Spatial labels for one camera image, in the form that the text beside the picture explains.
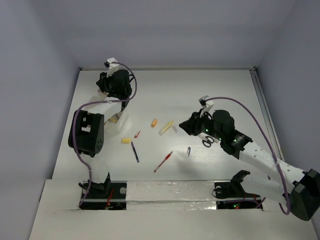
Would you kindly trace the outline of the black handled scissors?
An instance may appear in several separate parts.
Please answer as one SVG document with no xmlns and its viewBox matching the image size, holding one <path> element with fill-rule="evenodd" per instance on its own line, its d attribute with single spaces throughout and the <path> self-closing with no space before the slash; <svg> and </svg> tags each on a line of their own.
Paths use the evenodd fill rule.
<svg viewBox="0 0 320 240">
<path fill-rule="evenodd" d="M 209 135 L 199 134 L 198 137 L 206 148 L 210 148 L 215 143 L 215 139 Z"/>
</svg>

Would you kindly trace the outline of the beige masking tape roll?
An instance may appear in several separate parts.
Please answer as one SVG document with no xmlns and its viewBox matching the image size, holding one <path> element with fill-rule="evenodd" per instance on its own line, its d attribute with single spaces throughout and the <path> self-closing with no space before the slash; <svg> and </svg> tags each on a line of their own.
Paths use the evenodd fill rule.
<svg viewBox="0 0 320 240">
<path fill-rule="evenodd" d="M 111 123 L 116 124 L 119 120 L 116 119 L 116 118 L 111 117 L 111 118 L 109 119 L 109 121 L 110 121 Z"/>
</svg>

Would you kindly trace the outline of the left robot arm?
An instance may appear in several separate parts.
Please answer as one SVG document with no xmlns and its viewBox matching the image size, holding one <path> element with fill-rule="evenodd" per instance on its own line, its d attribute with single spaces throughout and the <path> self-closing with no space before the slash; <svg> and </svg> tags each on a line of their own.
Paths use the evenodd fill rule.
<svg viewBox="0 0 320 240">
<path fill-rule="evenodd" d="M 82 155 L 94 158 L 101 152 L 105 138 L 105 122 L 122 114 L 135 92 L 131 81 L 135 77 L 125 69 L 113 73 L 102 72 L 96 82 L 102 94 L 111 99 L 88 102 L 77 109 L 71 121 L 68 146 L 72 148 L 80 162 L 88 169 L 88 181 L 92 181 L 92 167 Z"/>
</svg>

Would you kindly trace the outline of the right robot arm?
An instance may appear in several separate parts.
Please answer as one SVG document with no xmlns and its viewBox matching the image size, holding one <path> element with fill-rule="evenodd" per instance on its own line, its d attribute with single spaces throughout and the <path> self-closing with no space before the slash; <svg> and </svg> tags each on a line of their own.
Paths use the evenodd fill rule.
<svg viewBox="0 0 320 240">
<path fill-rule="evenodd" d="M 309 221 L 320 207 L 320 174 L 296 168 L 273 157 L 253 140 L 236 130 L 235 120 L 226 110 L 193 112 L 179 127 L 190 136 L 202 133 L 220 142 L 225 153 L 243 161 L 270 177 L 264 188 L 280 204 L 303 221 Z"/>
</svg>

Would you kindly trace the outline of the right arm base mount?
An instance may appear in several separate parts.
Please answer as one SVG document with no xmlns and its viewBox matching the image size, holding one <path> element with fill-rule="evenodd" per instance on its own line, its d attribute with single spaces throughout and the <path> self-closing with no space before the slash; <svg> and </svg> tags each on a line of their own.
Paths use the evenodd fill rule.
<svg viewBox="0 0 320 240">
<path fill-rule="evenodd" d="M 241 185 L 247 175 L 250 175 L 249 171 L 241 170 L 229 181 L 214 183 L 211 194 L 217 199 L 217 210 L 263 209 L 261 197 L 245 192 Z"/>
</svg>

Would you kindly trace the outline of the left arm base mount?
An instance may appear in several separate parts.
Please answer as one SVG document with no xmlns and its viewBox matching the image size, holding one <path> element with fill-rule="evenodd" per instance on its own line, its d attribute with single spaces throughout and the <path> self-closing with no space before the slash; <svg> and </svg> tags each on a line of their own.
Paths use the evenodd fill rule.
<svg viewBox="0 0 320 240">
<path fill-rule="evenodd" d="M 108 173 L 104 182 L 92 182 L 85 197 L 89 181 L 78 184 L 82 194 L 79 208 L 81 210 L 126 210 L 127 209 L 127 182 L 112 181 Z"/>
</svg>

